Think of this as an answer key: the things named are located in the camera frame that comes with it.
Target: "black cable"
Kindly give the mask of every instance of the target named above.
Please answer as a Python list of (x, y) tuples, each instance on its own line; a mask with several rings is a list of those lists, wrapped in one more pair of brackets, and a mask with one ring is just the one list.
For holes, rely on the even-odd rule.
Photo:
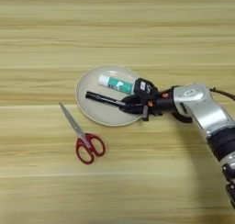
[(209, 90), (210, 90), (211, 92), (214, 92), (214, 93), (217, 93), (217, 94), (221, 94), (221, 95), (227, 96), (227, 97), (229, 97), (231, 100), (235, 101), (235, 95), (233, 95), (233, 94), (230, 94), (230, 93), (228, 93), (228, 92), (224, 92), (224, 91), (218, 90), (218, 89), (216, 89), (215, 87), (214, 87), (214, 88), (210, 88)]

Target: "marker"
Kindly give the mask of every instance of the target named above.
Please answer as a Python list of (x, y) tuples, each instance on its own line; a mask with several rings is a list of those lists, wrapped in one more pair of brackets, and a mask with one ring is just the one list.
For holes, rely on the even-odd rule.
[(105, 103), (111, 106), (125, 106), (126, 105), (126, 103), (116, 100), (114, 98), (104, 96), (104, 95), (99, 95), (90, 91), (86, 92), (85, 98), (92, 99), (96, 102)]

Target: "plate rim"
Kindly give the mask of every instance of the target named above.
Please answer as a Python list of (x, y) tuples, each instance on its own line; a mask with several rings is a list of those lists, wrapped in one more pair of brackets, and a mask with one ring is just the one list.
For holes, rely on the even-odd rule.
[(86, 117), (88, 117), (89, 119), (93, 120), (93, 121), (94, 121), (95, 123), (97, 123), (97, 124), (104, 125), (104, 126), (109, 126), (109, 127), (122, 127), (122, 126), (127, 126), (127, 125), (130, 125), (130, 124), (133, 124), (133, 123), (135, 123), (137, 120), (139, 120), (139, 119), (141, 118), (141, 116), (139, 116), (139, 117), (133, 119), (133, 120), (130, 121), (129, 123), (118, 124), (118, 125), (106, 124), (106, 123), (102, 123), (102, 122), (100, 122), (100, 121), (98, 121), (98, 120), (96, 120), (96, 119), (90, 117), (88, 114), (86, 114), (86, 113), (84, 112), (83, 108), (82, 108), (82, 107), (80, 106), (80, 104), (79, 104), (79, 101), (78, 101), (78, 99), (77, 99), (77, 94), (76, 94), (76, 93), (77, 93), (77, 87), (78, 87), (78, 84), (81, 82), (81, 80), (84, 78), (84, 76), (85, 76), (86, 74), (92, 72), (93, 70), (96, 70), (96, 69), (101, 68), (101, 67), (108, 67), (108, 66), (115, 66), (115, 67), (120, 67), (120, 68), (126, 69), (127, 71), (129, 71), (129, 72), (131, 72), (131, 73), (134, 73), (135, 75), (137, 75), (137, 77), (140, 78), (140, 76), (139, 76), (137, 73), (133, 72), (131, 69), (129, 69), (128, 67), (125, 67), (125, 66), (118, 66), (118, 65), (113, 65), (113, 64), (106, 64), (106, 65), (96, 66), (96, 67), (94, 67), (94, 68), (92, 68), (92, 69), (86, 71), (85, 73), (83, 73), (82, 76), (80, 77), (80, 79), (78, 80), (78, 82), (77, 82), (77, 84), (76, 84), (76, 86), (75, 86), (75, 100), (76, 100), (76, 104), (77, 104), (77, 106), (79, 107), (79, 109), (82, 111), (82, 113), (83, 113)]

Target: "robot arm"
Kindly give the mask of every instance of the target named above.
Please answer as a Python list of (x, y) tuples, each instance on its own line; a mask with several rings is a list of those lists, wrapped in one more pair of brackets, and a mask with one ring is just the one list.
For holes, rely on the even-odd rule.
[(173, 101), (180, 115), (193, 119), (218, 159), (229, 182), (226, 190), (235, 208), (235, 121), (213, 100), (204, 84), (175, 87)]

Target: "scissor blade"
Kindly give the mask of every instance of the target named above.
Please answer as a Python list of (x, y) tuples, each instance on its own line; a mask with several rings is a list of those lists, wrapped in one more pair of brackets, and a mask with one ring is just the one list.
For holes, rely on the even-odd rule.
[(83, 132), (82, 128), (78, 125), (78, 123), (75, 121), (75, 119), (72, 117), (70, 112), (66, 109), (66, 107), (62, 103), (59, 103), (59, 104), (62, 108), (64, 115), (67, 117), (68, 121), (70, 122), (71, 126), (73, 127), (74, 131), (77, 134), (79, 134), (80, 136), (83, 136), (84, 132)]

